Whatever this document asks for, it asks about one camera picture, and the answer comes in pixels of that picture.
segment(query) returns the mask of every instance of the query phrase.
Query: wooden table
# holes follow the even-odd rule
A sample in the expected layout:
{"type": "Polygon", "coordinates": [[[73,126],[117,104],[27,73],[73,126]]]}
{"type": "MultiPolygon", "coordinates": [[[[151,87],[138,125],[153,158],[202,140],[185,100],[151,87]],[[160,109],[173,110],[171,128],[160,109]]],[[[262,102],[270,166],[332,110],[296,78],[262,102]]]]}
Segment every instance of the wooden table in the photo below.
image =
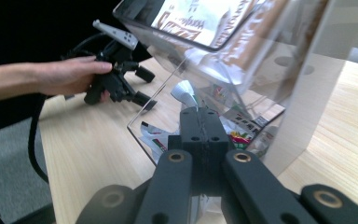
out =
{"type": "MultiPolygon", "coordinates": [[[[151,95],[168,73],[154,60],[144,62],[144,66],[155,71],[157,78],[147,85],[131,78],[131,84],[151,95]]],[[[49,99],[39,123],[59,224],[75,223],[98,189],[111,184],[135,188],[154,171],[126,129],[140,107],[128,102],[89,106],[83,97],[49,99]]],[[[357,63],[346,63],[307,150],[278,178],[295,192],[304,185],[324,183],[358,203],[357,63]]],[[[222,222],[221,216],[214,216],[222,222]]]]}

